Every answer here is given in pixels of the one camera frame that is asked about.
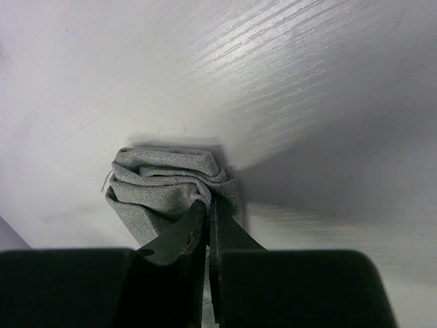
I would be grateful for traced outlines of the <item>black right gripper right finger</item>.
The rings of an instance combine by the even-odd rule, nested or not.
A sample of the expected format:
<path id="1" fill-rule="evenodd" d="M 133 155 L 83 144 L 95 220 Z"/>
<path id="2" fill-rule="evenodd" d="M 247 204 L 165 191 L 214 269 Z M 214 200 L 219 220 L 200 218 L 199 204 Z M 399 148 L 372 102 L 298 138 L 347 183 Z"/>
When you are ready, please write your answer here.
<path id="1" fill-rule="evenodd" d="M 220 327 L 395 327 L 379 272 L 353 250 L 269 251 L 210 207 L 210 287 Z"/>

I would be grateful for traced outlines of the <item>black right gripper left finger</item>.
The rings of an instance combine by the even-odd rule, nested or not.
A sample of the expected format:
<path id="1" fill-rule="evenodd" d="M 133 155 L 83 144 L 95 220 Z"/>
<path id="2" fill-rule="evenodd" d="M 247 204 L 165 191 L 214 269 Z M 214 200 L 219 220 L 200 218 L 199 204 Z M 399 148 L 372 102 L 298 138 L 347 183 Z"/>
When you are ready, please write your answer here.
<path id="1" fill-rule="evenodd" d="M 200 327 L 205 207 L 140 249 L 1 254 L 2 327 Z"/>

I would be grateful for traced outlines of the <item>grey cloth napkin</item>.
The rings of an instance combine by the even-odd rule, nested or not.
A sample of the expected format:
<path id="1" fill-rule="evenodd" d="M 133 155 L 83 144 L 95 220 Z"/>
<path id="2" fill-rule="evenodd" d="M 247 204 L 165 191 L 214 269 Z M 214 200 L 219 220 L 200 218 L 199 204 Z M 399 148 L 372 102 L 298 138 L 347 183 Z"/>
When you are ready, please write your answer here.
<path id="1" fill-rule="evenodd" d="M 168 230 L 193 202 L 209 207 L 215 195 L 243 224 L 238 181 L 226 174 L 210 151 L 122 148 L 111 166 L 106 200 L 140 245 Z"/>

